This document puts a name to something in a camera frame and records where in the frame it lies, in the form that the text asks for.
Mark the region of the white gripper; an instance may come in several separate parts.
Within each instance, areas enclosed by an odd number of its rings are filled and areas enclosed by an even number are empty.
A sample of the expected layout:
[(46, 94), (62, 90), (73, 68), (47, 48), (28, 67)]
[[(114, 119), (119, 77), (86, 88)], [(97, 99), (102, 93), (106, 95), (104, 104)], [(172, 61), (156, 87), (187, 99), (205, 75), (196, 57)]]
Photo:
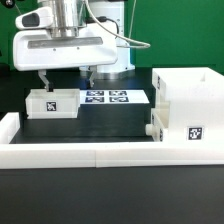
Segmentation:
[(97, 66), (117, 61), (116, 40), (96, 23), (79, 30), (77, 37), (52, 35), (53, 12), (49, 6), (38, 8), (15, 20), (19, 32), (13, 39), (13, 63), (19, 71), (39, 70), (47, 92), (54, 91), (45, 70), (91, 66), (88, 88), (94, 86)]

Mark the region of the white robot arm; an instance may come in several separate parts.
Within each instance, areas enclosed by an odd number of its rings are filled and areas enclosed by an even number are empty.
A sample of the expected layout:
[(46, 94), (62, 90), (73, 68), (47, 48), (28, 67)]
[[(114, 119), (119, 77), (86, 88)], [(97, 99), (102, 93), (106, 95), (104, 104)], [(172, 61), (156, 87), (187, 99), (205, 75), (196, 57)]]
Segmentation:
[(128, 43), (112, 20), (86, 22), (82, 0), (37, 0), (38, 8), (16, 18), (13, 63), (19, 71), (94, 67), (99, 73), (133, 70)]

